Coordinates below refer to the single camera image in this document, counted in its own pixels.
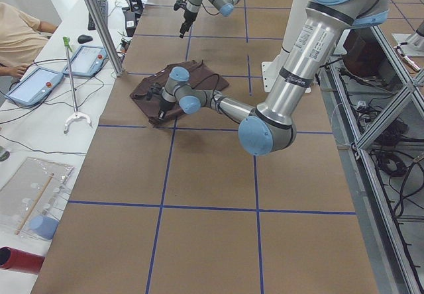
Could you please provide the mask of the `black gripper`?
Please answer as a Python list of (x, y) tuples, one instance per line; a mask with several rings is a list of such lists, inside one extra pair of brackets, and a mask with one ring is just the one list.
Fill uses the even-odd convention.
[(152, 98), (158, 100), (158, 120), (163, 121), (168, 111), (171, 110), (171, 102), (163, 97), (164, 87), (158, 83), (153, 83), (146, 94), (146, 100), (151, 101)]
[(180, 27), (180, 38), (184, 38), (189, 27), (195, 22), (197, 18), (197, 5), (192, 3), (190, 0), (177, 0), (174, 3), (174, 10), (184, 10), (184, 23)]

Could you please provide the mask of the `neighbour robot arm base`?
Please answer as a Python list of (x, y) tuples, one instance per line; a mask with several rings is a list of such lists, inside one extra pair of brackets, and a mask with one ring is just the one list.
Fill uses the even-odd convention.
[(423, 57), (423, 22), (412, 34), (392, 34), (404, 56)]

